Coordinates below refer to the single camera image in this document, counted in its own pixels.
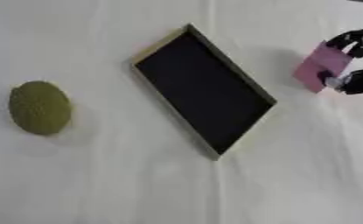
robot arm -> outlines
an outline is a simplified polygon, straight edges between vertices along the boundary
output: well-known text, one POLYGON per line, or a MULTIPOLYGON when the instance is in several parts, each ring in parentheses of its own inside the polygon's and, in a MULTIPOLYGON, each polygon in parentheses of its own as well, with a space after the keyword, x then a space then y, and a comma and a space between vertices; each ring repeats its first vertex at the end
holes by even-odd
POLYGON ((340 34, 328 41, 327 46, 343 50, 354 42, 357 44, 348 52, 348 55, 353 58, 363 58, 363 30, 340 34))

textured ball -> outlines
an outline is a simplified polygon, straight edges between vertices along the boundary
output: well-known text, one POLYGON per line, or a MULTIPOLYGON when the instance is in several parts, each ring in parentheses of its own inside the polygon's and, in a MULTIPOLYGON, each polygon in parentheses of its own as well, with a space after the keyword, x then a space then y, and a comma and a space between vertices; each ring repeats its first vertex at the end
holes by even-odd
POLYGON ((53 84, 39 80, 13 88, 9 109, 17 126, 43 136, 60 132, 71 119, 66 95, 53 84))

pink block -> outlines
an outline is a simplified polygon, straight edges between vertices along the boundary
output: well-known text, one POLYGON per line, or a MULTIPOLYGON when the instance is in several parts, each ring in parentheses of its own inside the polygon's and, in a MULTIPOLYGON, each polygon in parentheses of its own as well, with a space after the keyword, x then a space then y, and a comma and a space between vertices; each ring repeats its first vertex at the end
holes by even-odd
POLYGON ((352 58, 345 53, 329 48, 325 44, 323 41, 294 72, 294 77, 314 93, 320 92, 325 87, 317 76, 318 72, 330 70, 335 76, 340 76, 352 61, 352 58))

white fabric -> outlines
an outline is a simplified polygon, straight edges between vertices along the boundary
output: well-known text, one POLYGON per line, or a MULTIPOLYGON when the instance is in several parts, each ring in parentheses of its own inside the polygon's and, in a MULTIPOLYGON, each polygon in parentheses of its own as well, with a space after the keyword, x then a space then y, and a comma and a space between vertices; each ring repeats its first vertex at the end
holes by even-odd
POLYGON ((363 223, 363 95, 291 78, 322 39, 359 28, 363 3, 344 0, 0 0, 0 224, 363 223), (279 101, 219 162, 129 70, 189 22, 279 101), (9 91, 32 80, 72 97, 60 136, 11 122, 9 91))

